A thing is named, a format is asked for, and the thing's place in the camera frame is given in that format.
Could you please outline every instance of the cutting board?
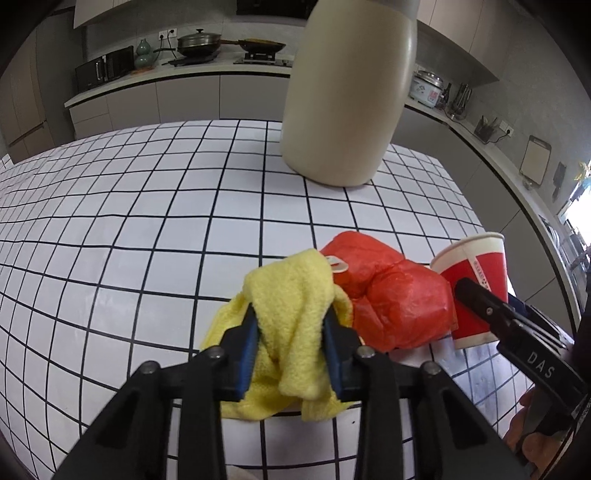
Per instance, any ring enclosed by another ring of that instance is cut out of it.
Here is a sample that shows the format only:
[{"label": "cutting board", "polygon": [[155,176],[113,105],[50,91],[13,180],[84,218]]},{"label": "cutting board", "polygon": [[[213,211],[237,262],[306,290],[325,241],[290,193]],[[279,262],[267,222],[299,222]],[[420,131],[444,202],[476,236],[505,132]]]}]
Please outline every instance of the cutting board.
[{"label": "cutting board", "polygon": [[530,135],[523,162],[521,163],[521,174],[538,186],[542,185],[546,170],[548,169],[551,152],[552,146],[548,142]]}]

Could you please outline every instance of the window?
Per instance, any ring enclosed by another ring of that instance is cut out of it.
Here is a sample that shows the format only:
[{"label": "window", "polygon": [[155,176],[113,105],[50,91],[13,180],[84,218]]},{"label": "window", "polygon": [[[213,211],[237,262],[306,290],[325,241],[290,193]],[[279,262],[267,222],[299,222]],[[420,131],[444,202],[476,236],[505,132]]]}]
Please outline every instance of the window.
[{"label": "window", "polygon": [[578,200],[566,211],[566,218],[571,225],[581,232],[581,236],[587,245],[591,244],[591,188],[583,192]]}]

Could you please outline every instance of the rice cooker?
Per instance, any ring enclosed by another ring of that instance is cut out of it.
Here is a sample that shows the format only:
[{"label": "rice cooker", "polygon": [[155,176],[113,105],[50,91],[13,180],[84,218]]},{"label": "rice cooker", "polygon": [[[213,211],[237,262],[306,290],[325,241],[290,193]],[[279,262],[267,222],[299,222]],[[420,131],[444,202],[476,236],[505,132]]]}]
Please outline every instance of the rice cooker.
[{"label": "rice cooker", "polygon": [[443,91],[443,80],[437,75],[425,70],[414,74],[410,86],[410,97],[433,108]]}]

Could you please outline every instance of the metal screw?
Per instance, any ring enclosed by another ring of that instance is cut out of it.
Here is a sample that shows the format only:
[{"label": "metal screw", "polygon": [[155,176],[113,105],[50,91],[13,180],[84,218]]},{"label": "metal screw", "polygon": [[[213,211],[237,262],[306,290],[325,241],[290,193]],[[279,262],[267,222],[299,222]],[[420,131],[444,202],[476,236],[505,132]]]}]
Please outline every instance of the metal screw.
[{"label": "metal screw", "polygon": [[435,362],[423,363],[423,370],[425,370],[425,372],[427,372],[429,375],[437,375],[441,373],[441,367]]},{"label": "metal screw", "polygon": [[211,358],[212,360],[216,360],[218,358],[223,357],[226,354],[226,352],[224,352],[223,348],[220,347],[219,345],[210,347],[207,349],[207,356],[209,358]]},{"label": "metal screw", "polygon": [[375,350],[368,345],[362,345],[357,349],[357,355],[361,358],[372,358],[375,355]]},{"label": "metal screw", "polygon": [[149,375],[153,374],[159,367],[160,365],[158,362],[155,362],[154,360],[148,360],[139,366],[139,371],[144,375]]}]

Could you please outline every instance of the cup rim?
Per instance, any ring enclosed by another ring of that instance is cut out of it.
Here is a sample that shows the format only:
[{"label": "cup rim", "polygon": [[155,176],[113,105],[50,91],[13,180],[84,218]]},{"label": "cup rim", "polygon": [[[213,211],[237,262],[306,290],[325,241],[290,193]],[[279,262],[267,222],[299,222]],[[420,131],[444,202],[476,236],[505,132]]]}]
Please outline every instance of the cup rim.
[{"label": "cup rim", "polygon": [[479,233],[478,235],[467,236],[466,238],[462,238],[461,240],[458,240],[457,242],[454,242],[448,247],[445,247],[443,250],[441,250],[437,255],[435,255],[433,260],[431,260],[431,263],[429,263],[429,267],[433,269],[433,264],[436,261],[438,261],[441,257],[447,255],[452,250],[455,250],[456,248],[461,247],[462,245],[466,245],[470,242],[473,242],[474,240],[481,240],[483,238],[499,238],[503,241],[505,240],[505,236],[497,232],[485,232]]}]

